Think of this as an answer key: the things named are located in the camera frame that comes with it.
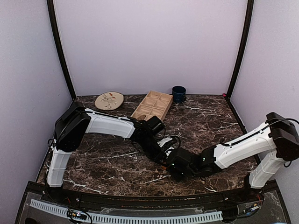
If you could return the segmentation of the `tan beige sock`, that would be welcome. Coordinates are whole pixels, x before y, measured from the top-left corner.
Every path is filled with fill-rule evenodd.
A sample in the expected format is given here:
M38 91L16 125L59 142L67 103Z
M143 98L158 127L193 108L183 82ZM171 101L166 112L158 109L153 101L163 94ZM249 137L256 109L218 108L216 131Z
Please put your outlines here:
M139 117L137 118L137 120L138 120L138 121L141 121L141 120L145 120L145 118L146 118L146 115L144 114L144 115L139 116Z

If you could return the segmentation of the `wooden compartment tray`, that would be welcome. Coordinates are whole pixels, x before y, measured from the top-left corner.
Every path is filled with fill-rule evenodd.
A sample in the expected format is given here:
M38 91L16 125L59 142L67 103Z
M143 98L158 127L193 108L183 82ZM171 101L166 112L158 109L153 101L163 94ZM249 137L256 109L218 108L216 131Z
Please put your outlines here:
M144 117L144 120L149 120L153 116L157 116L161 121L163 121L172 101L172 95L157 91L149 91L135 109L131 117L135 119Z

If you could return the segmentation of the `argyle patterned sock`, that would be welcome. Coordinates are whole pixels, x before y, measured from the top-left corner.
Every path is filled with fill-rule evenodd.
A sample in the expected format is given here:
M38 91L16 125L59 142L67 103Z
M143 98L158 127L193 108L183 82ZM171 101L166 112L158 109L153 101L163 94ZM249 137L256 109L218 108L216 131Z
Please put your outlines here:
M168 173L167 167L161 166L161 168L162 168L164 174Z

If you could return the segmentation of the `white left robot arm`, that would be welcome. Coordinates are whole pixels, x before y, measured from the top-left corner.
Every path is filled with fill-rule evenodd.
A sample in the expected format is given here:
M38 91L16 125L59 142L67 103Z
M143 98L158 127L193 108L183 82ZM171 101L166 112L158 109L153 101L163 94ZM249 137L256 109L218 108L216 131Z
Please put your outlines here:
M70 155L77 150L86 133L100 133L119 136L136 142L145 155L152 161L165 166L167 160L164 145L171 138L157 140L155 135L164 129L161 120L154 116L149 120L131 117L117 117L85 108L80 102L73 103L55 122L55 133L49 139L52 159L47 184L47 195L55 203L63 203L66 193L60 189Z

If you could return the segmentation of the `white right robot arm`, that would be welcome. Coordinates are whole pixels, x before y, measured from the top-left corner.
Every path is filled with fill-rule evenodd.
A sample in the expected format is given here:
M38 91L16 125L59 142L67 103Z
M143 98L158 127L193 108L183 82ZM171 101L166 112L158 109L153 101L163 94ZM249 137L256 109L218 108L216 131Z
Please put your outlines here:
M256 196L256 189L263 188L281 167L288 167L299 157L299 134L295 126L298 121L283 118L275 112L267 114L266 118L251 132L206 148L200 154L183 148L172 150L166 161L170 171L181 176L207 178L241 160L267 152L249 174L248 185L238 193L242 202L249 202Z

